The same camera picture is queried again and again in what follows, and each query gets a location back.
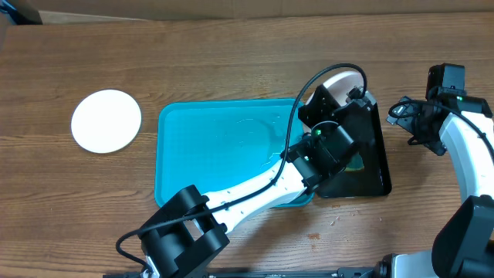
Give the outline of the green yellow sponge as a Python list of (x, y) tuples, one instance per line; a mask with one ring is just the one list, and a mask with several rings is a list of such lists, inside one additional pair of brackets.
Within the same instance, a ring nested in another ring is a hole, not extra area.
[(356, 153), (348, 162), (345, 167), (345, 172), (353, 171), (363, 171), (364, 170), (364, 160), (359, 153)]

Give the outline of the white plate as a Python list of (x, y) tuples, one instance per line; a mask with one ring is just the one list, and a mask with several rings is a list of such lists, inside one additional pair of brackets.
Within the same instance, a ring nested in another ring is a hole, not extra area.
[(100, 90), (83, 99), (73, 112), (70, 130), (75, 142), (96, 154), (126, 147), (142, 121), (138, 102), (120, 90)]
[(327, 105), (328, 111), (332, 111), (346, 105), (347, 94), (354, 87), (363, 86), (364, 79), (360, 73), (348, 70), (332, 76), (323, 82), (322, 85), (329, 91), (333, 98)]

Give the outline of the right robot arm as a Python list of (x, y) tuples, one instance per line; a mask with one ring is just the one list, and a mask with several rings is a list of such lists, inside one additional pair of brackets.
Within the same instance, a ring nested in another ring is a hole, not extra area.
[(491, 277), (493, 275), (493, 113), (465, 90), (465, 67), (432, 66), (424, 100), (402, 97), (387, 122), (411, 134), (410, 145), (449, 154), (461, 206), (428, 251), (389, 254), (367, 277)]

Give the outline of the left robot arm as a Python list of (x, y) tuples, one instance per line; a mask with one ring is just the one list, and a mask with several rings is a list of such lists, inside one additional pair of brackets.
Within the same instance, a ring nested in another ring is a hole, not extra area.
[(228, 233), (267, 209), (318, 192), (363, 154), (372, 131), (357, 126), (370, 117), (376, 100), (354, 87), (340, 104), (320, 85), (299, 109), (311, 134), (281, 153), (269, 170), (234, 187), (201, 193), (194, 185), (178, 191), (140, 228), (146, 256), (142, 277), (195, 277), (229, 243)]

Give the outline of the black rectangular water tray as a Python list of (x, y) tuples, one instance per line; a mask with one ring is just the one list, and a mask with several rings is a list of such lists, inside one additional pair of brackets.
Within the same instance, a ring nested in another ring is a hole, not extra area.
[[(329, 170), (316, 194), (321, 198), (354, 198), (383, 196), (391, 192), (391, 178), (384, 148), (381, 122), (377, 108), (376, 139), (357, 139), (339, 124), (324, 121), (310, 129), (321, 146), (327, 149), (336, 169)], [(363, 171), (345, 172), (350, 159), (359, 153), (364, 160)]]

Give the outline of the teal plastic serving tray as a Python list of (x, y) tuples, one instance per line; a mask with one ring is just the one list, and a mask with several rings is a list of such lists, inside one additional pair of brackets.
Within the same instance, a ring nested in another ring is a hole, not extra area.
[(157, 124), (157, 205), (189, 185), (216, 192), (270, 169), (285, 142), (303, 136), (302, 122), (289, 119), (293, 104), (282, 98), (167, 105)]

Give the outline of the dark object top left corner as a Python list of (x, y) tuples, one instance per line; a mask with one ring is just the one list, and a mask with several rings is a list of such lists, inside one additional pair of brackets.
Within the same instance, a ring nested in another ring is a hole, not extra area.
[(13, 25), (42, 25), (39, 11), (28, 0), (1, 0), (1, 13)]

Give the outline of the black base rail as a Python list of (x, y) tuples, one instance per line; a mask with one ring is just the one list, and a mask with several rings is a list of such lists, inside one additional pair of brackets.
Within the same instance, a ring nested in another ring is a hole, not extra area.
[(155, 270), (148, 272), (126, 272), (103, 274), (103, 278), (391, 278), (391, 268), (384, 263), (373, 267), (340, 267), (338, 270), (317, 271), (246, 271), (220, 269), (209, 272), (204, 267), (179, 269), (175, 273)]

